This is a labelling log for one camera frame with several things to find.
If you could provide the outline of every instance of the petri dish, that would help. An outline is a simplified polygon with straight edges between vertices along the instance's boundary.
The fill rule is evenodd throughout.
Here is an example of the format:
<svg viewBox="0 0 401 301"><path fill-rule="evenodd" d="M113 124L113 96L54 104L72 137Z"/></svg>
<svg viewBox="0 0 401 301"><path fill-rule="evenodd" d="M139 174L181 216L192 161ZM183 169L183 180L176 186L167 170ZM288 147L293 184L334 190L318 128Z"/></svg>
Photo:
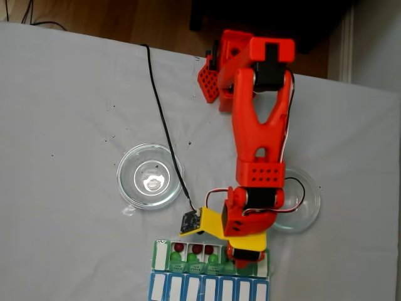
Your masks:
<svg viewBox="0 0 401 301"><path fill-rule="evenodd" d="M177 156L175 160L184 178L184 168ZM117 181L124 200L140 209L166 206L182 188L171 152L158 144L141 144L128 151L118 165Z"/></svg>
<svg viewBox="0 0 401 301"><path fill-rule="evenodd" d="M305 187L305 199L302 205L291 213L278 213L273 228L287 233L306 230L316 219L320 210L320 191L314 180L304 171L295 168L286 169L286 178L295 177ZM290 209L302 199L301 184L294 179L286 179L284 183L284 205L281 209Z"/></svg>

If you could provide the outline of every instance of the white table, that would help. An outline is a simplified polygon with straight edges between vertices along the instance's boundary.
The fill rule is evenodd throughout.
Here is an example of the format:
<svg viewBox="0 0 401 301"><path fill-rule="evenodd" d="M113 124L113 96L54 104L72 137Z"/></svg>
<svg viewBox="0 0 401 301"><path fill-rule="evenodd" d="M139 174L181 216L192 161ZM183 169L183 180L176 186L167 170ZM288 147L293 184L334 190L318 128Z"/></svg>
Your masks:
<svg viewBox="0 0 401 301"><path fill-rule="evenodd" d="M202 98L203 59L152 50L152 62L201 206L235 185L231 116ZM296 76L290 122L286 162L316 180L322 204L307 232L269 231L271 300L394 300L398 96ZM1 300L146 300L152 243L177 237L189 205L181 194L160 211L124 211L117 165L144 142L166 144L145 48L0 24Z"/></svg>

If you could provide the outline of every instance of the yellow bracket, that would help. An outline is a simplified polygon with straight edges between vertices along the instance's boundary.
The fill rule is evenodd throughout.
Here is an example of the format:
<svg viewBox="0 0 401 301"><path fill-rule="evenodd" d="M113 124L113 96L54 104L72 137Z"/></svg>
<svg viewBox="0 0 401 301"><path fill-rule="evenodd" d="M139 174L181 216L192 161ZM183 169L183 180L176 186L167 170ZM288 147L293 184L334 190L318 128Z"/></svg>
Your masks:
<svg viewBox="0 0 401 301"><path fill-rule="evenodd" d="M200 231L205 231L220 240L228 240L230 245L235 249L262 252L267 247L266 231L246 236L224 236L221 215L206 207L202 207L199 228L190 232L182 233L180 236L187 236Z"/></svg>

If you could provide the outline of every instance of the green bead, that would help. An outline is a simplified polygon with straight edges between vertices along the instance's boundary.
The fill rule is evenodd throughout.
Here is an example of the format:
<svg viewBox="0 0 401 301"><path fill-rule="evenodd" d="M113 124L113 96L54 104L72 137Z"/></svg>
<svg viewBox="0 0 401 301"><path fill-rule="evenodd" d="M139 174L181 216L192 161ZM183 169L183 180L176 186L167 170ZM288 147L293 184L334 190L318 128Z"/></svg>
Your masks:
<svg viewBox="0 0 401 301"><path fill-rule="evenodd" d="M181 255L178 252L173 252L170 255L170 261L181 261Z"/></svg>
<svg viewBox="0 0 401 301"><path fill-rule="evenodd" d="M207 260L209 263L217 263L219 262L219 257L216 254L210 254L209 259Z"/></svg>
<svg viewBox="0 0 401 301"><path fill-rule="evenodd" d="M195 254L189 253L187 257L187 262L197 262L199 259L196 257Z"/></svg>

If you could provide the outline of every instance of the red bead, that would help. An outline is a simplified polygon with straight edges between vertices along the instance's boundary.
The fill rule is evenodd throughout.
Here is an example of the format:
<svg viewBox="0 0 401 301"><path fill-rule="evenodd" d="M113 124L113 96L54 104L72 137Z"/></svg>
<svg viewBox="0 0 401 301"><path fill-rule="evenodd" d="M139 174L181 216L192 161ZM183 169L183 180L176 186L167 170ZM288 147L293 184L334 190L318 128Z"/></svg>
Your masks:
<svg viewBox="0 0 401 301"><path fill-rule="evenodd" d="M174 251L176 252L182 252L184 250L184 244L183 243L175 243L174 244Z"/></svg>
<svg viewBox="0 0 401 301"><path fill-rule="evenodd" d="M202 249L203 249L202 245L193 245L193 246L192 246L192 252L193 252L194 254L200 254L200 253L202 253Z"/></svg>
<svg viewBox="0 0 401 301"><path fill-rule="evenodd" d="M205 246L205 254L206 255L213 254L213 251L214 251L213 246L209 246L209 245Z"/></svg>

